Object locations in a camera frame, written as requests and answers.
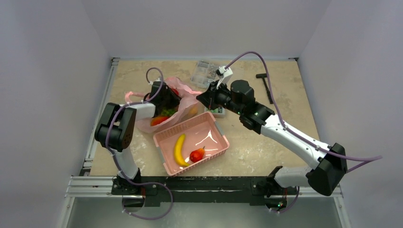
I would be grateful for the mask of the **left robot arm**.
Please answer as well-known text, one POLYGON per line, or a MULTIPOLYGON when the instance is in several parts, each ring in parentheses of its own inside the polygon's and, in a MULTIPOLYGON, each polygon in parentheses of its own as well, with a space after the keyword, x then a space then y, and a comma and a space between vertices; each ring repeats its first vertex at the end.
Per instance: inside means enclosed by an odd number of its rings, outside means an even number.
POLYGON ((95 140, 106 148, 118 169, 116 186, 129 194, 137 194, 144 183, 130 152, 136 121, 154 118, 164 110, 180 104, 178 92, 165 82, 157 81, 145 100, 127 104, 107 103, 95 130, 95 140))

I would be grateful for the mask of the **red orange fake pear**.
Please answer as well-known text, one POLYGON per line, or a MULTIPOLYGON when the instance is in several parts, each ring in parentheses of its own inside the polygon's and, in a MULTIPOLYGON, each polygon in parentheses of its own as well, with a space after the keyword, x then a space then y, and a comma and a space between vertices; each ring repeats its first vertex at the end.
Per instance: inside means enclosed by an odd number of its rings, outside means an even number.
POLYGON ((204 157, 204 154, 205 154, 205 149, 204 148, 205 147, 203 146, 203 147, 201 147, 201 148, 199 148, 197 150, 192 151, 190 153, 190 156, 189 156, 190 161, 193 162, 193 163, 196 163, 196 162, 202 160, 203 157, 204 157))

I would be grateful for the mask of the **pink plastic bag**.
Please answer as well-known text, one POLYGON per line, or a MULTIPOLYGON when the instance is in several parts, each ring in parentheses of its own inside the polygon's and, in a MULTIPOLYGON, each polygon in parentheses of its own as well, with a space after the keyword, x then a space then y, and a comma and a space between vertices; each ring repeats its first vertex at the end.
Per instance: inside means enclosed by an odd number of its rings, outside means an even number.
POLYGON ((177 77, 169 77, 163 80, 170 88, 174 88, 179 92, 181 98, 179 106, 176 108, 177 112, 171 116, 168 120, 157 126, 150 126, 150 121, 154 117, 147 117, 142 120, 136 121, 136 127, 145 133, 156 133, 167 129, 181 121, 191 118, 188 116, 188 112, 194 106, 198 107, 199 101, 196 99, 197 95, 200 95, 200 91, 192 90, 182 80, 177 77))

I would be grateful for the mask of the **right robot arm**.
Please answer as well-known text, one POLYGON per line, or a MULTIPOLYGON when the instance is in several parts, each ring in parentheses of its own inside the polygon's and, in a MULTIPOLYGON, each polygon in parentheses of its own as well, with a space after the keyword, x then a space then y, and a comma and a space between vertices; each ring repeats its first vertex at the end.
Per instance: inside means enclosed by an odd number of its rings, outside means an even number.
POLYGON ((232 82, 230 88, 218 81, 212 82, 196 98, 210 110, 222 107, 238 114, 244 127, 277 141, 307 164, 299 168, 276 167, 267 180, 267 188, 272 193, 279 193, 286 187, 304 186, 330 196, 347 173, 342 145, 330 146, 282 123, 279 115, 256 101, 253 88, 245 80, 232 82))

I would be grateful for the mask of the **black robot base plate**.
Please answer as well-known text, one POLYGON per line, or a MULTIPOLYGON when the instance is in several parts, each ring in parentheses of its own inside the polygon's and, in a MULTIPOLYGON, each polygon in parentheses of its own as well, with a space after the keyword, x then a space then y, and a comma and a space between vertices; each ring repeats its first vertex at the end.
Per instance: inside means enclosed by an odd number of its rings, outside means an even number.
POLYGON ((158 207, 162 202, 173 201, 248 203, 251 206, 285 208, 287 198, 297 194, 296 187, 284 189, 271 177, 265 176, 141 176, 144 185, 138 189, 129 185, 128 190, 116 186, 116 177, 112 181, 112 195, 139 196, 146 207, 158 207))

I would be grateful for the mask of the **yellow fake banana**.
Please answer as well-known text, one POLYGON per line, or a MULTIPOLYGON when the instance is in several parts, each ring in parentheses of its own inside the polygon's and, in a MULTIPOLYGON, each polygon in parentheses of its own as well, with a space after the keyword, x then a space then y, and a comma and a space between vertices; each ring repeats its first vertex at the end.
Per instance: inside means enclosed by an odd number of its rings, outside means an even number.
POLYGON ((184 144, 184 140, 185 134, 181 134, 175 143, 173 157, 179 166, 187 167, 189 166, 189 163, 187 163, 182 156, 182 146, 184 144))

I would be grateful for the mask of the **green fake grapes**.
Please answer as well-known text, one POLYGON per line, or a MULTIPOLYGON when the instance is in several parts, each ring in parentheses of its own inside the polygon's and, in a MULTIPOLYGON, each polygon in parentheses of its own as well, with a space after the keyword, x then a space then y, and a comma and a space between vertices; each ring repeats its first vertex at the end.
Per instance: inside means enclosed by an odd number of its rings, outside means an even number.
POLYGON ((163 109, 162 112, 160 113, 160 116, 165 116, 165 117, 171 117, 177 112, 176 108, 171 108, 171 109, 163 109))

